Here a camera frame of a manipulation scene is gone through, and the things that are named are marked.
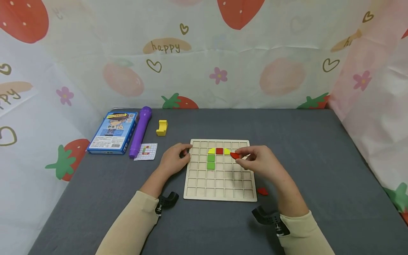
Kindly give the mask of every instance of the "pattern card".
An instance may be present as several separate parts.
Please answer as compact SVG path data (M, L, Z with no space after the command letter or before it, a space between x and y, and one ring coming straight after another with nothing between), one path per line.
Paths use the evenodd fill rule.
M153 160L156 157L157 144L142 144L140 151L135 157L137 160Z

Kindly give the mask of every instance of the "gray table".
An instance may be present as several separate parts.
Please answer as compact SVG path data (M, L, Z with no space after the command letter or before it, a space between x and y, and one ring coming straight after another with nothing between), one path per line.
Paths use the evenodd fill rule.
M169 122L165 137L155 130ZM331 110L153 110L144 142L158 143L154 161L127 155L86 155L30 255L94 254L111 224L177 142L248 139L265 144L292 175L337 255L404 254L408 228ZM164 195L180 195L163 213L142 254L284 254L275 231L251 211L274 209L274 191L257 203L184 200L185 169Z

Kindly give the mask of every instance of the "yellow u-shaped block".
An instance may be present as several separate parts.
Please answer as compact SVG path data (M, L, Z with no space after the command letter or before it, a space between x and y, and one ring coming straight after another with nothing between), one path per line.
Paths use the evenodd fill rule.
M158 136L165 136L167 132L167 120L159 120L159 129L156 130Z

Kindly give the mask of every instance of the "green square block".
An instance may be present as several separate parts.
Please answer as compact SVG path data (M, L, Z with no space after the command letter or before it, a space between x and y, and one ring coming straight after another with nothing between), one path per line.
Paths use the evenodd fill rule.
M208 170L215 170L215 163L214 162L207 162L207 169Z
M215 162L215 155L208 155L207 156L207 161L208 162Z

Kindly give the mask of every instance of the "wooden grid board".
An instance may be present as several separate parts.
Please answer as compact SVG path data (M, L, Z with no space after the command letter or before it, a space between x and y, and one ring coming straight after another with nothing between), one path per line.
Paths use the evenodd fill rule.
M191 144L184 199L257 201L253 172L229 154L249 146L248 140L191 139Z

